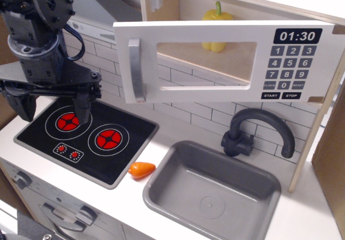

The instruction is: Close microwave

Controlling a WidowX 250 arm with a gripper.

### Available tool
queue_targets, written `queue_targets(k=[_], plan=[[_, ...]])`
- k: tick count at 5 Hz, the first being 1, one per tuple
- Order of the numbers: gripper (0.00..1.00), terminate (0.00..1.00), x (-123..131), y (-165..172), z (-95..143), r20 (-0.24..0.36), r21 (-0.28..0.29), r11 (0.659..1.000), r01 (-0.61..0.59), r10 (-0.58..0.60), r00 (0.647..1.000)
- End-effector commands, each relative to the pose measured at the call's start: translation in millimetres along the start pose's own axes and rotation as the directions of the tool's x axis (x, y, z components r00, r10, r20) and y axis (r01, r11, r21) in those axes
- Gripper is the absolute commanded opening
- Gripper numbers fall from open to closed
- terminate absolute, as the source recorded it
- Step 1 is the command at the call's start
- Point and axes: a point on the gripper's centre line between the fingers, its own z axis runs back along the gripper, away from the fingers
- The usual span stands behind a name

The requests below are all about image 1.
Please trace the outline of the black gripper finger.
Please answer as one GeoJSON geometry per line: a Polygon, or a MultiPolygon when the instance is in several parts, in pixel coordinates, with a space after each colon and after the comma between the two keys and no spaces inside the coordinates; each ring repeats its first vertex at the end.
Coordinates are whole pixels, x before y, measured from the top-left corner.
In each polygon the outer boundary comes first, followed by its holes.
{"type": "Polygon", "coordinates": [[[2,92],[10,107],[20,118],[31,122],[36,111],[36,97],[32,95],[12,95],[7,91],[2,92]]]}
{"type": "Polygon", "coordinates": [[[88,122],[94,95],[91,90],[78,90],[73,96],[75,114],[80,124],[88,122]]]}

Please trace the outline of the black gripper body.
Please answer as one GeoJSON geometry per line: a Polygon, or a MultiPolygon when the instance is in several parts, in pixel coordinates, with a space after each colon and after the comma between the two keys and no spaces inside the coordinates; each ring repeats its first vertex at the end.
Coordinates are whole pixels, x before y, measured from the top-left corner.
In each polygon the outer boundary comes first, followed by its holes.
{"type": "Polygon", "coordinates": [[[66,57],[63,35],[42,47],[8,37],[18,62],[1,66],[1,91],[15,96],[52,95],[95,100],[101,97],[101,75],[66,57]]]}

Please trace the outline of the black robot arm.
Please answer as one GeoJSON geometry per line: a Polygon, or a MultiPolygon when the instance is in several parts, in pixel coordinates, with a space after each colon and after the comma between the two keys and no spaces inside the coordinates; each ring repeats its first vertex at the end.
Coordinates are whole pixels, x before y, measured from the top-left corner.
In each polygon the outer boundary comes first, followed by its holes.
{"type": "Polygon", "coordinates": [[[39,95],[70,97],[81,124],[89,119],[91,104],[101,97],[101,74],[80,66],[85,53],[70,56],[64,32],[81,35],[68,20],[75,14],[73,0],[1,0],[8,30],[8,46],[18,58],[1,66],[1,93],[25,121],[32,121],[39,95]]]}

